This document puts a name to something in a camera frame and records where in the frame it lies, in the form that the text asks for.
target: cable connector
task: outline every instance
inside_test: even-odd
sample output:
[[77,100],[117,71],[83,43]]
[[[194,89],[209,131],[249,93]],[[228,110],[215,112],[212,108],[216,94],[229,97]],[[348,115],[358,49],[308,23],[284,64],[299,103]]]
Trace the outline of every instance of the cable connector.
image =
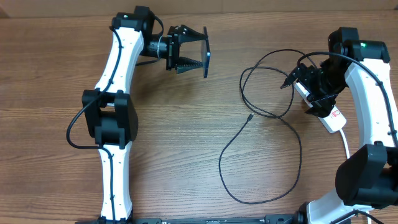
[[254,116],[254,113],[251,113],[251,114],[248,116],[248,121],[250,121],[250,120],[253,118],[253,116]]

